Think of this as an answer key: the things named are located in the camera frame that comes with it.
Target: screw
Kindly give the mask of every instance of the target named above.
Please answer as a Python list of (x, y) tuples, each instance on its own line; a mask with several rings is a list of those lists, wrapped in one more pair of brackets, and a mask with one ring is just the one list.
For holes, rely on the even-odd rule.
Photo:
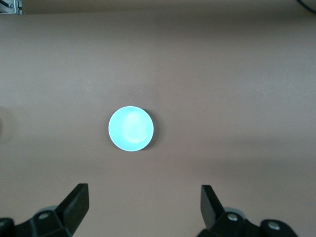
[(271, 229), (276, 230), (276, 231), (278, 231), (278, 230), (281, 229), (280, 226), (278, 225), (278, 223), (273, 222), (273, 221), (270, 221), (270, 222), (268, 223), (268, 226), (269, 226)]
[(238, 217), (235, 214), (230, 213), (228, 214), (228, 219), (230, 219), (231, 221), (237, 221)]
[(39, 216), (39, 219), (44, 220), (45, 218), (48, 217), (48, 215), (49, 215), (48, 213), (43, 213), (42, 215)]

